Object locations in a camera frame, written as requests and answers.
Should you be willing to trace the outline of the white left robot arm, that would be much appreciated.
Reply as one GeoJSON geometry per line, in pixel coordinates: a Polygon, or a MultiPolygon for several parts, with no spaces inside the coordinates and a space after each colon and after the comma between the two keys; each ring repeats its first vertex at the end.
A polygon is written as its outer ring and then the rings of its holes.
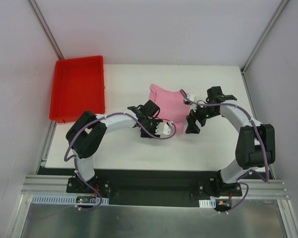
{"type": "Polygon", "coordinates": [[[66,133],[68,148],[64,161],[74,160],[75,182],[69,182],[69,192],[77,188],[89,193],[97,190],[96,175],[93,168],[93,156],[98,150],[103,137],[121,129],[139,127],[142,138],[161,139],[169,135],[171,129],[159,119],[160,108],[149,100],[144,105],[127,107],[123,112],[109,115],[96,115],[85,111],[66,133]]]}

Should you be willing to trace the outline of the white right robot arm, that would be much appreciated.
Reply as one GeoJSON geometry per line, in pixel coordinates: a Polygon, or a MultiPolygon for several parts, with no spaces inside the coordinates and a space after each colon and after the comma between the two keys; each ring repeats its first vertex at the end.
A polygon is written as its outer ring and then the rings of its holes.
{"type": "Polygon", "coordinates": [[[225,168],[219,170],[213,180],[206,183],[204,190],[210,196],[220,197],[237,188],[239,180],[257,168],[264,168],[265,175],[259,177],[269,182],[269,165],[276,159],[275,129],[271,124],[263,124],[254,119],[250,113],[238,105],[233,95],[225,95],[221,87],[214,86],[207,90],[204,104],[195,97],[180,91],[184,104],[191,110],[186,117],[186,134],[198,134],[206,121],[221,116],[227,119],[238,132],[235,159],[225,168]]]}

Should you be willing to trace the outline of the pink t shirt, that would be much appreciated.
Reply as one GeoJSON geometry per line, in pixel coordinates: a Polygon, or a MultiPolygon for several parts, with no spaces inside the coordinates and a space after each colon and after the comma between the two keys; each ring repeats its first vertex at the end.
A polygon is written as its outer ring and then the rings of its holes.
{"type": "Polygon", "coordinates": [[[150,86],[149,99],[160,108],[158,117],[162,120],[174,122],[176,134],[182,135],[186,117],[190,112],[190,105],[184,104],[180,91],[168,91],[155,84],[150,86]]]}

